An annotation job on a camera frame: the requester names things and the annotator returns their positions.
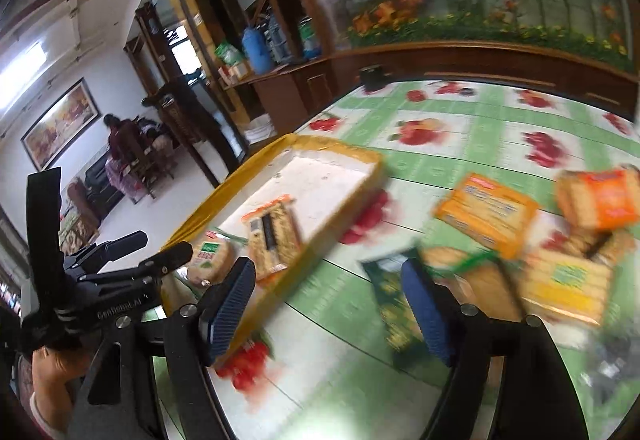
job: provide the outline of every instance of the dark green package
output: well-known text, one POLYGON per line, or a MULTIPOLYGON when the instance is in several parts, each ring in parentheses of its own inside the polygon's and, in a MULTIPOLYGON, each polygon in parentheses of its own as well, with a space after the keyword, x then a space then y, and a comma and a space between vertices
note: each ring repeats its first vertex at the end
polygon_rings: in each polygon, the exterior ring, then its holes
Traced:
POLYGON ((420 327, 402 292, 400 268, 408 259, 419 259, 415 247, 362 263, 385 322, 386 342, 393 350, 396 370, 405 370, 417 359, 429 355, 420 327))

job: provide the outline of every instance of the black leather couch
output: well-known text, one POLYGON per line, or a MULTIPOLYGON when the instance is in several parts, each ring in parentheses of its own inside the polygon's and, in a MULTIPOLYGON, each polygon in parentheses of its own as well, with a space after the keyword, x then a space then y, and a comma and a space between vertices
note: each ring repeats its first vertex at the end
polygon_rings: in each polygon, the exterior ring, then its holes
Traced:
POLYGON ((87 200, 95 214, 103 220, 104 217, 124 198, 124 194, 109 184, 104 164, 109 152, 102 155, 84 175, 84 185, 87 190, 87 200))

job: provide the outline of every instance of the human hand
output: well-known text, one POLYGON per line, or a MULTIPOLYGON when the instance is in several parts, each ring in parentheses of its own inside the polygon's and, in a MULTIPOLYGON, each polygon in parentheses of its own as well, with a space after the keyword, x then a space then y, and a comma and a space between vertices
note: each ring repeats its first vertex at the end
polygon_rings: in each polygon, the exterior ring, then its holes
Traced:
POLYGON ((66 431, 73 403, 65 384, 83 376, 91 361, 92 354, 84 349, 59 352, 43 346, 33 353, 31 375, 36 406, 53 429, 66 431))

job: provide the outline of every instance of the green label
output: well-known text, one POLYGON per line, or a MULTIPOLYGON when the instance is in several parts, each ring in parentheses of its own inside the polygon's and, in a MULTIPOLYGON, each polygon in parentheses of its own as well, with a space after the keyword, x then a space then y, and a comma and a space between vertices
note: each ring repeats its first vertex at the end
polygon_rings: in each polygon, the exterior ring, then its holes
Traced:
POLYGON ((202 244, 202 247, 200 248, 200 250, 202 252, 216 252, 219 248, 220 248, 219 243, 205 242, 202 244))
POLYGON ((551 279, 571 288, 581 288, 587 278, 587 271, 579 266, 558 264, 551 279))

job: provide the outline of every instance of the blue bottle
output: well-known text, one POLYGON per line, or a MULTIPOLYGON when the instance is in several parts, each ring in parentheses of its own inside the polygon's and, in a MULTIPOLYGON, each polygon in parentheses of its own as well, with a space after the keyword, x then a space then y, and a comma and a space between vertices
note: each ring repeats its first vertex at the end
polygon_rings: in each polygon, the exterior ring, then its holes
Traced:
POLYGON ((254 28, 246 28, 242 36, 242 46, 256 74, 262 75, 273 70, 274 64, 269 48, 260 32, 254 28))

